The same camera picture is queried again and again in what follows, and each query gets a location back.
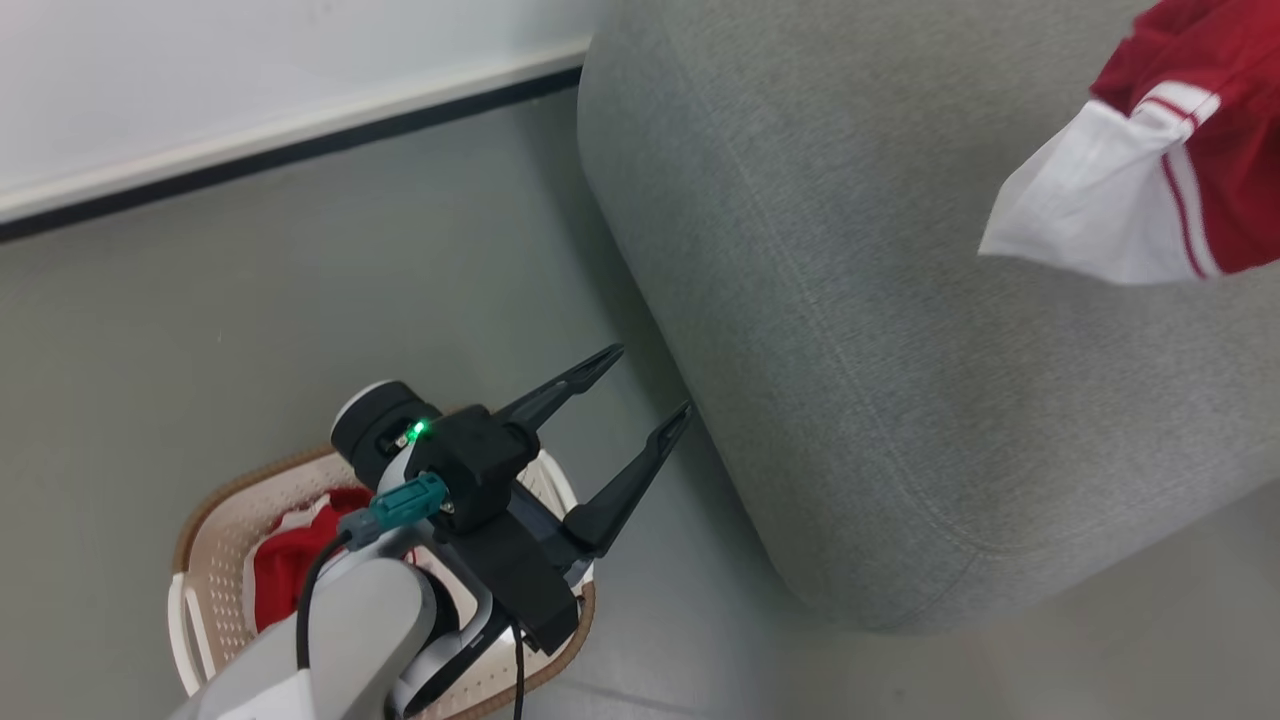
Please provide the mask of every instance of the green led light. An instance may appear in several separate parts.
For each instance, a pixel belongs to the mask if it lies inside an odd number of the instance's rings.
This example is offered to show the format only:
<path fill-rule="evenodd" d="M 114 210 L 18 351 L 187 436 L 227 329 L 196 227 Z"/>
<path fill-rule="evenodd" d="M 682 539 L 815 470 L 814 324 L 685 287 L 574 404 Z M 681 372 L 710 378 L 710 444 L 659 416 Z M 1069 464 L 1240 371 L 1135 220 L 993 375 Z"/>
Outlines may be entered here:
<path fill-rule="evenodd" d="M 430 427 L 431 425 L 426 420 L 419 420 L 417 423 L 413 423 L 413 425 L 408 430 L 404 432 L 404 439 L 407 442 L 413 442 Z"/>

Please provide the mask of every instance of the baseboard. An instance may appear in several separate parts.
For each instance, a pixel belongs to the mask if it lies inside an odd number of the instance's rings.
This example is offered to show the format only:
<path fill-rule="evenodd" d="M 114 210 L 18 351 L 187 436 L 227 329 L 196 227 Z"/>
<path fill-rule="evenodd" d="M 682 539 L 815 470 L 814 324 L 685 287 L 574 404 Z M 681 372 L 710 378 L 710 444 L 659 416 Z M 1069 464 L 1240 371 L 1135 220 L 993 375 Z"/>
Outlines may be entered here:
<path fill-rule="evenodd" d="M 590 38 L 239 133 L 0 193 L 0 241 L 483 113 L 577 82 Z"/>

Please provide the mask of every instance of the gray fabric upholstery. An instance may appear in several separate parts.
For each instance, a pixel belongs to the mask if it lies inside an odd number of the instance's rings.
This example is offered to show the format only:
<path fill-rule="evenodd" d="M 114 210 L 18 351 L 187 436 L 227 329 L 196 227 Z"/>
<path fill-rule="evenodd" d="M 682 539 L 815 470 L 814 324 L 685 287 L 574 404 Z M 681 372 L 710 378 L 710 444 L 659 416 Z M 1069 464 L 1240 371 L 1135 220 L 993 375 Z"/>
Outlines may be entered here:
<path fill-rule="evenodd" d="M 625 0 L 588 176 L 791 588 L 1027 606 L 1280 474 L 1280 268 L 1121 290 L 975 250 L 1147 0 Z"/>

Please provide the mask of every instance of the black floor trim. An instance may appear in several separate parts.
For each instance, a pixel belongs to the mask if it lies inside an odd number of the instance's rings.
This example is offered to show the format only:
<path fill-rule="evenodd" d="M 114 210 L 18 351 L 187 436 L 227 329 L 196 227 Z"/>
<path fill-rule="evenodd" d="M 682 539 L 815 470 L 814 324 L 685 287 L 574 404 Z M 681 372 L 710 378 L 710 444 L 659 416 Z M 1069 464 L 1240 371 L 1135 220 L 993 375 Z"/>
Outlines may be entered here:
<path fill-rule="evenodd" d="M 120 191 L 102 197 L 95 197 L 65 208 L 58 208 L 36 215 L 0 223 L 0 242 L 18 240 L 60 227 L 101 218 L 147 202 L 155 202 L 193 190 L 200 190 L 221 182 L 242 178 L 289 163 L 310 160 L 329 152 L 349 150 L 366 142 L 387 140 L 440 123 L 457 120 L 468 115 L 541 97 L 577 85 L 582 68 L 573 68 L 556 74 L 535 78 L 508 87 L 502 87 L 471 97 L 463 97 L 434 108 L 415 110 L 385 120 L 378 120 L 351 129 L 339 131 L 323 137 L 296 142 L 275 150 L 250 155 L 229 163 L 193 170 L 182 176 L 156 181 L 148 184 Z"/>

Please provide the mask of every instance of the white plastic basket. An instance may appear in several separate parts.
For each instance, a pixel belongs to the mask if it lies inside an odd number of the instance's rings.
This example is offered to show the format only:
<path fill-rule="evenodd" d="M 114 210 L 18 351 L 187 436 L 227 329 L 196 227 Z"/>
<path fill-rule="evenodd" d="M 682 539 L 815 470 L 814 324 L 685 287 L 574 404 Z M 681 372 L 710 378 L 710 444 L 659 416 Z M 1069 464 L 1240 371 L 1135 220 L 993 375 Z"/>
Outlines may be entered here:
<path fill-rule="evenodd" d="M 577 503 L 564 471 L 545 451 L 521 473 L 520 482 L 557 516 L 563 518 Z M 310 505 L 329 489 L 358 484 L 351 466 L 333 448 L 324 447 L 238 478 L 192 512 L 178 538 L 169 584 L 169 644 L 187 694 L 195 694 L 253 641 L 242 598 L 250 548 L 284 512 Z M 475 600 L 425 548 L 415 551 L 415 561 L 443 580 L 465 625 L 475 612 Z M 584 601 L 577 633 L 550 657 L 525 648 L 526 691 L 559 674 L 586 639 L 595 614 L 590 570 L 573 592 Z M 483 717 L 511 702 L 516 676 L 513 643 L 509 633 L 494 643 L 417 717 Z"/>

